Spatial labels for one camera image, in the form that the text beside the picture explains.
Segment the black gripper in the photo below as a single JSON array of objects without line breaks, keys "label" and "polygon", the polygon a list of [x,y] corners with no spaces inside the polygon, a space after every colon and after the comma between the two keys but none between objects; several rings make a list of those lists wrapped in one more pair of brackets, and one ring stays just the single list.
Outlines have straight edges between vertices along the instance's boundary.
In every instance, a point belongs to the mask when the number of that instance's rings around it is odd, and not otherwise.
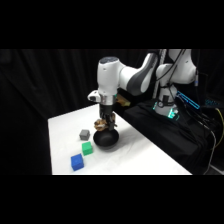
[{"label": "black gripper", "polygon": [[117,125],[115,124],[115,115],[113,115],[114,106],[113,105],[99,105],[99,114],[100,114],[100,125],[101,127],[107,127],[106,119],[109,121],[109,130],[114,130]]}]

